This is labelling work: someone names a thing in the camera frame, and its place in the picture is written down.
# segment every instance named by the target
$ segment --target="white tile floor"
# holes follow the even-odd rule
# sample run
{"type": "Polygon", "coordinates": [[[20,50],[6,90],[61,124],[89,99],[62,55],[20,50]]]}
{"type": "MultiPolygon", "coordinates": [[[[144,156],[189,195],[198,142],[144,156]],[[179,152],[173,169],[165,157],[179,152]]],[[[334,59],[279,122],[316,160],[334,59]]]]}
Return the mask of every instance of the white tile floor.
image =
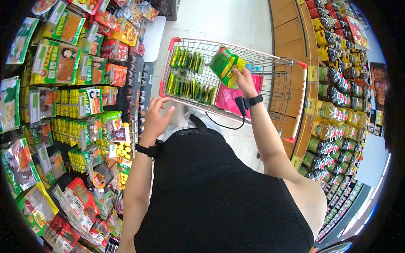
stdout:
{"type": "MultiPolygon", "coordinates": [[[[159,96],[167,48],[173,37],[213,40],[271,54],[273,41],[269,2],[268,0],[181,0],[177,21],[167,21],[164,27],[159,56],[154,62],[151,97],[159,96]]],[[[233,128],[240,125],[220,117],[213,119],[233,128]]],[[[238,158],[253,170],[263,173],[263,163],[256,158],[257,147],[252,127],[245,125],[239,130],[222,129],[227,143],[233,148],[238,158]]]]}

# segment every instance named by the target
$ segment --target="hand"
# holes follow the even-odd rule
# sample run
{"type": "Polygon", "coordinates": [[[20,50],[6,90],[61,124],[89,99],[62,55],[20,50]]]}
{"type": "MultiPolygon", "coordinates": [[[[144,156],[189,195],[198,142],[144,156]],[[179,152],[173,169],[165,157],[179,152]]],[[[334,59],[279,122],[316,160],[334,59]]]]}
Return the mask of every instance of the hand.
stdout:
{"type": "Polygon", "coordinates": [[[153,139],[155,141],[166,130],[169,119],[173,115],[175,107],[172,106],[164,117],[161,117],[160,109],[166,109],[163,103],[170,101],[170,98],[152,98],[149,108],[145,113],[145,130],[141,139],[153,139]]]}
{"type": "Polygon", "coordinates": [[[243,68],[242,73],[237,68],[234,68],[233,73],[238,78],[236,83],[245,98],[254,98],[259,95],[254,87],[252,74],[247,68],[243,68]]]}

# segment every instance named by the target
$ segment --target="pink bag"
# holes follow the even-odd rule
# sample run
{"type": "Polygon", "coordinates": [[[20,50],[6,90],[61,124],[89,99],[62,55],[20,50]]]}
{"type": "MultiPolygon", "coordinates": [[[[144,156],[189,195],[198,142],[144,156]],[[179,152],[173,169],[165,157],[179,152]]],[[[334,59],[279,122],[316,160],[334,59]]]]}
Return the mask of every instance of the pink bag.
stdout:
{"type": "MultiPolygon", "coordinates": [[[[263,78],[259,77],[256,74],[252,75],[253,83],[256,88],[256,91],[259,93],[263,78]]],[[[237,115],[242,116],[241,112],[239,111],[238,106],[235,103],[234,98],[237,98],[242,95],[242,91],[240,89],[231,89],[226,87],[223,83],[220,85],[220,89],[218,91],[217,100],[215,105],[219,108],[225,109],[227,111],[236,113],[237,115]]],[[[246,118],[250,119],[250,111],[246,111],[247,115],[246,118]]]]}

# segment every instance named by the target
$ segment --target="shopping cart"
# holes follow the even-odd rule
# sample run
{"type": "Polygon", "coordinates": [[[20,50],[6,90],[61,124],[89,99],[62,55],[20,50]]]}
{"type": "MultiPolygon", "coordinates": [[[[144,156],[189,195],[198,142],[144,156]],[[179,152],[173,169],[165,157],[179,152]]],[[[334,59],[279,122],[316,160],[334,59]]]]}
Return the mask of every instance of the shopping cart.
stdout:
{"type": "MultiPolygon", "coordinates": [[[[215,106],[215,101],[218,95],[221,81],[214,74],[214,72],[212,72],[208,64],[211,62],[212,57],[218,52],[220,46],[222,45],[226,46],[231,51],[231,53],[243,58],[247,63],[251,63],[255,66],[260,67],[260,71],[255,72],[255,74],[258,75],[261,80],[259,93],[263,96],[263,102],[267,107],[267,111],[270,118],[273,120],[274,125],[277,126],[276,128],[279,132],[280,137],[287,114],[288,101],[291,99],[290,91],[293,74],[292,68],[294,64],[299,64],[303,67],[301,101],[292,135],[290,139],[281,137],[288,142],[294,143],[298,125],[301,121],[301,116],[303,113],[303,102],[307,82],[307,65],[305,63],[289,58],[280,58],[249,48],[244,48],[227,43],[189,38],[173,38],[170,42],[166,57],[162,80],[160,82],[159,95],[161,97],[170,96],[173,101],[176,101],[178,103],[182,103],[184,105],[191,106],[220,117],[225,117],[234,121],[242,122],[243,118],[241,116],[215,106]],[[191,52],[200,52],[200,55],[202,55],[205,59],[206,65],[203,72],[201,74],[197,74],[192,71],[184,72],[181,69],[171,67],[170,61],[173,57],[175,46],[179,46],[181,49],[187,48],[191,52]],[[167,93],[167,83],[170,73],[189,80],[195,78],[196,81],[199,81],[205,86],[209,86],[210,89],[217,86],[214,94],[213,104],[201,104],[191,98],[177,97],[173,94],[167,93]]],[[[249,119],[246,119],[245,123],[251,125],[251,121],[249,119]]]]}

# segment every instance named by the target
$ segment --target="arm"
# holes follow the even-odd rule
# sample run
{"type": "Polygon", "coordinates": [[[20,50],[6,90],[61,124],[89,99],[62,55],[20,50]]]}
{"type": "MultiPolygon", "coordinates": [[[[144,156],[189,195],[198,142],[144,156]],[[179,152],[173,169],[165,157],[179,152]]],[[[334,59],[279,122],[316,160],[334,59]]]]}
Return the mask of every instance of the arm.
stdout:
{"type": "MultiPolygon", "coordinates": [[[[173,114],[174,107],[170,108],[165,117],[159,115],[160,109],[165,109],[162,103],[170,98],[153,98],[145,113],[145,130],[139,145],[143,147],[154,146],[156,139],[161,135],[173,114]]],[[[137,152],[132,160],[132,167],[128,175],[123,208],[123,223],[119,253],[135,253],[134,236],[138,232],[142,220],[148,210],[149,193],[152,181],[152,158],[137,152]]]]}
{"type": "MultiPolygon", "coordinates": [[[[244,68],[241,73],[235,69],[234,73],[238,77],[237,84],[245,98],[258,96],[249,70],[244,68]]],[[[316,237],[326,213],[326,197],[322,188],[295,170],[263,102],[252,106],[250,115],[256,146],[264,163],[264,173],[284,180],[316,237]]]]}

